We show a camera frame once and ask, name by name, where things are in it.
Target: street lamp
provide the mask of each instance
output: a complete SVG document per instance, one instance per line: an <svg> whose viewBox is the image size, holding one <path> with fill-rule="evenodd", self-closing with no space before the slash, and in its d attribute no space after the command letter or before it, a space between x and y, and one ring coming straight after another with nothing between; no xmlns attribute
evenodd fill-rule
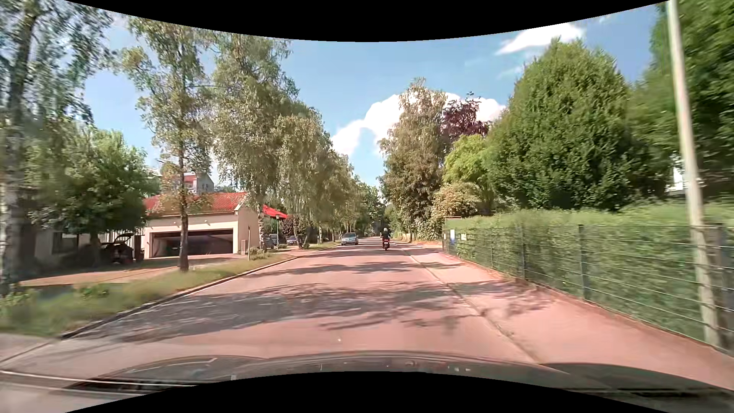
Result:
<svg viewBox="0 0 734 413"><path fill-rule="evenodd" d="M680 154L683 158L683 171L686 177L686 206L688 222L691 225L691 238L696 245L696 281L699 285L701 317L704 323L704 340L721 347L719 337L719 320L716 317L716 305L711 289L711 278L708 274L708 255L706 239L703 233L703 199L699 186L698 162L696 146L693 139L691 122L691 105L686 88L686 63L683 55L683 41L680 35L680 19L676 0L666 2L668 14L668 37L670 39L670 55L672 58L673 85L675 87L675 109L678 121L678 137L680 138Z"/></svg>

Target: sky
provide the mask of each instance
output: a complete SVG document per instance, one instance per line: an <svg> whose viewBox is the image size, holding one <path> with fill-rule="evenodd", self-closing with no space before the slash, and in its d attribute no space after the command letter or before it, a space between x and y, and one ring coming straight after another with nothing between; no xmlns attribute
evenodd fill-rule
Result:
<svg viewBox="0 0 734 413"><path fill-rule="evenodd" d="M478 118L496 118L507 105L523 65L543 53L554 37L582 39L602 48L632 82L650 61L650 31L657 18L654 6L519 32L413 42L353 43L294 40L291 56L282 63L300 89L299 97L323 115L334 148L349 156L355 173L370 185L384 172L377 141L400 116L398 95L416 77L428 87L463 98L481 99ZM118 21L108 34L118 49L137 43ZM152 132L135 108L139 93L124 75L96 74L87 82L85 98L95 124L121 131L130 145L148 153L156 165L160 150L150 144ZM211 174L219 181L216 164Z"/></svg>

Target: lamp post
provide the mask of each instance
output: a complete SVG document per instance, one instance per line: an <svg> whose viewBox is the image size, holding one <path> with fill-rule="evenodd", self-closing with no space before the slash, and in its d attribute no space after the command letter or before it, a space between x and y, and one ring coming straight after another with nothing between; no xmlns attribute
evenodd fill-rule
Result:
<svg viewBox="0 0 734 413"><path fill-rule="evenodd" d="M698 162L696 160L696 146L693 139L691 121L691 105L688 101L686 87L686 61L683 54L683 41L680 34L680 19L676 0L666 2L668 15L668 38L670 40L670 55L672 58L673 85L675 87L675 109L678 121L678 137L680 139L680 154L683 158L683 169L686 177L686 206L688 207L688 222L691 225L691 238L696 246L694 262L696 263L696 281L700 300L701 318L704 323L704 340L721 347L719 336L719 321L716 317L716 305L711 277L708 269L708 255L706 253L706 239L704 234L703 197L699 185Z"/></svg>

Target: car hood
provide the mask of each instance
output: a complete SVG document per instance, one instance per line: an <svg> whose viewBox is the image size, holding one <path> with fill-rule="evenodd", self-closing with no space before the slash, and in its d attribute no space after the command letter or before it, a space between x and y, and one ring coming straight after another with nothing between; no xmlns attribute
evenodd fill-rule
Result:
<svg viewBox="0 0 734 413"><path fill-rule="evenodd" d="M447 353L415 351L360 351L323 353L305 356L259 359L242 356L193 356L165 359L130 366L95 378L46 378L46 387L91 389L114 387L115 383L154 383L161 386L192 386L297 373L346 371L422 372L456 376L492 378L542 387L566 390L626 389L635 391L701 391L727 390L699 381L607 364L526 364L499 359L473 358ZM39 380L38 374L24 378L23 373L0 370L0 381L27 382Z"/></svg>
<svg viewBox="0 0 734 413"><path fill-rule="evenodd" d="M0 395L15 412L69 412L107 401L165 389L211 384L241 378L346 371L438 373L490 378L564 389L646 406L664 412L730 412L732 392L698 381L603 364L524 364L477 359L446 353L369 351L323 353L273 359L242 356L194 356L130 366L95 378L63 378L0 371L7 385ZM27 388L57 394L27 398Z"/></svg>

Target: red tile roof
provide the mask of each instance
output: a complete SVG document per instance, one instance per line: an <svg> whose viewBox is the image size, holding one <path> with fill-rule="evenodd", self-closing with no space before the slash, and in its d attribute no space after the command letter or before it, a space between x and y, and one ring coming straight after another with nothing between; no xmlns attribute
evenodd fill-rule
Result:
<svg viewBox="0 0 734 413"><path fill-rule="evenodd" d="M276 218L279 220L284 220L288 216L286 214L283 214L281 211L278 211L275 208L271 208L267 205L263 205L263 213L271 218Z"/></svg>
<svg viewBox="0 0 734 413"><path fill-rule="evenodd" d="M198 211L200 214L211 212L233 212L235 208L244 200L247 193L208 193L210 204L203 210ZM158 206L161 196L155 195L143 200L146 210L151 211Z"/></svg>

